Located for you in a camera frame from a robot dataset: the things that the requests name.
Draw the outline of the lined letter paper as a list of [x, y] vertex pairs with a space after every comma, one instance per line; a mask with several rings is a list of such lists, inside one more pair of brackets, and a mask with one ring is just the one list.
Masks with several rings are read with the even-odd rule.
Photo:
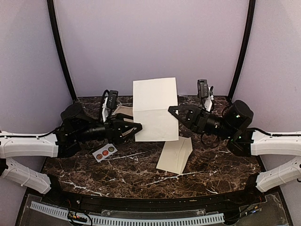
[[133, 82], [133, 118], [142, 125], [136, 142], [177, 141], [178, 120], [168, 112], [178, 106], [176, 78], [160, 78]]
[[[125, 118], [125, 119], [123, 119], [124, 121], [134, 122], [134, 120], [133, 120], [133, 108], [132, 107], [119, 105], [117, 107], [117, 109], [113, 112], [113, 115], [118, 114], [118, 113], [121, 113], [121, 114], [124, 114], [124, 115], [127, 115], [127, 116], [131, 117], [131, 118]], [[133, 130], [133, 128], [129, 129], [128, 127], [126, 127], [125, 129], [122, 130], [122, 135], [126, 136], [132, 130]]]

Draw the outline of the cream paper envelope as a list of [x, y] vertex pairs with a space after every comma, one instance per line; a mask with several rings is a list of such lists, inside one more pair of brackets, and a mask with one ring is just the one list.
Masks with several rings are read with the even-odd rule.
[[156, 168], [178, 175], [182, 174], [192, 151], [191, 138], [179, 137], [177, 141], [167, 141]]

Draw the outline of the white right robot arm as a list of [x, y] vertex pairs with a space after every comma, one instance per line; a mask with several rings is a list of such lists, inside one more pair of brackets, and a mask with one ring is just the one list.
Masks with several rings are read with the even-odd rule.
[[272, 133], [249, 127], [253, 111], [245, 102], [235, 101], [222, 117], [196, 105], [170, 106], [168, 112], [194, 133], [215, 135], [221, 140], [227, 140], [227, 148], [235, 156], [293, 156], [292, 160], [277, 168], [251, 175], [245, 190], [240, 193], [242, 203], [250, 204], [258, 197], [258, 193], [300, 180], [301, 133]]

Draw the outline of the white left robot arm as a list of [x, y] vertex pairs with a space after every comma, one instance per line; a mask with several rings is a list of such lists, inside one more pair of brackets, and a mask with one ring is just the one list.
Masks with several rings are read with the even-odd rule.
[[48, 194], [56, 205], [66, 202], [58, 179], [18, 163], [15, 157], [70, 158], [81, 150], [82, 143], [107, 140], [119, 145], [143, 129], [141, 124], [131, 121], [131, 116], [122, 113], [108, 115], [104, 121], [93, 119], [85, 114], [79, 103], [68, 106], [61, 113], [61, 119], [62, 124], [46, 134], [0, 133], [0, 177]]

